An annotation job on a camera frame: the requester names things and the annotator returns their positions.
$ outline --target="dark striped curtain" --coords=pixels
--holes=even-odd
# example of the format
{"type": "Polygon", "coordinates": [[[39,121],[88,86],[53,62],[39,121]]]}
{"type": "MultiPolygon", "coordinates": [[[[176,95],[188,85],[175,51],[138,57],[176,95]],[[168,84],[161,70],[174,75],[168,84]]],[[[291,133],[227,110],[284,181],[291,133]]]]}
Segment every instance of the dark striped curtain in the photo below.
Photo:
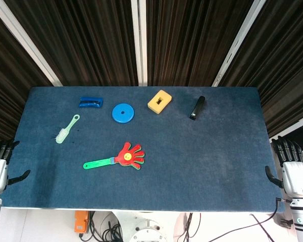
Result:
{"type": "Polygon", "coordinates": [[[303,1],[265,3],[220,86],[258,88],[270,137],[303,118],[303,1]]]}
{"type": "Polygon", "coordinates": [[[211,86],[252,0],[147,0],[151,86],[211,86]]]}
{"type": "Polygon", "coordinates": [[[138,85],[130,0],[5,0],[64,86],[138,85]]]}
{"type": "Polygon", "coordinates": [[[0,20],[0,140],[15,136],[30,88],[50,85],[0,20]]]}

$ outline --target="blue round toy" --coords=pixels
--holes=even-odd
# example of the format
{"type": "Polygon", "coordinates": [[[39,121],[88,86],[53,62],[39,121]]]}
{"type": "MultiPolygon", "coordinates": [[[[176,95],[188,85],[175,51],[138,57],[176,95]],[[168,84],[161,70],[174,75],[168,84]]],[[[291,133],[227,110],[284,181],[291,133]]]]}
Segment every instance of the blue round toy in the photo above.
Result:
{"type": "Polygon", "coordinates": [[[112,118],[120,124],[130,122],[135,115],[133,107],[128,103],[120,103],[112,110],[112,118]]]}

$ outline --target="light green brush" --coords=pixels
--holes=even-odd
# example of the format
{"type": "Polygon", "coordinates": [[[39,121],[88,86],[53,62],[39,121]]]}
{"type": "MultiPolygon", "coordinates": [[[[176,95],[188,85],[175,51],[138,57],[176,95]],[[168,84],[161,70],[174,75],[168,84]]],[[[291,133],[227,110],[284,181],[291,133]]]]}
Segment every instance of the light green brush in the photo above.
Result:
{"type": "Polygon", "coordinates": [[[72,121],[67,125],[65,129],[61,129],[59,134],[56,136],[56,143],[61,144],[68,136],[71,127],[80,119],[80,115],[76,114],[73,116],[72,121]]]}

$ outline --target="yellow sponge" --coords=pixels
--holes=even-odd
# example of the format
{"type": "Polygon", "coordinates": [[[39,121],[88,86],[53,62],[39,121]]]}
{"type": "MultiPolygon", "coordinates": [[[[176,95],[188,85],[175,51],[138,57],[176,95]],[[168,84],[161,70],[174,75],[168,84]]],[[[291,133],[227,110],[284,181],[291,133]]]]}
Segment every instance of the yellow sponge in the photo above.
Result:
{"type": "Polygon", "coordinates": [[[159,114],[164,107],[172,100],[172,96],[163,90],[160,90],[151,101],[148,103],[148,107],[155,113],[159,114]]]}

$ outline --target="orange object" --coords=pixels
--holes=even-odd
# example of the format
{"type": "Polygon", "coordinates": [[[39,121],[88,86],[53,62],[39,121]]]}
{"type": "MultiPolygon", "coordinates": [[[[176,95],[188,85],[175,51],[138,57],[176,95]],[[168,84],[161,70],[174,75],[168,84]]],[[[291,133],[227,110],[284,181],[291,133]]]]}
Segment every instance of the orange object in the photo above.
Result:
{"type": "Polygon", "coordinates": [[[75,226],[76,233],[86,233],[89,224],[89,211],[75,211],[75,226]]]}

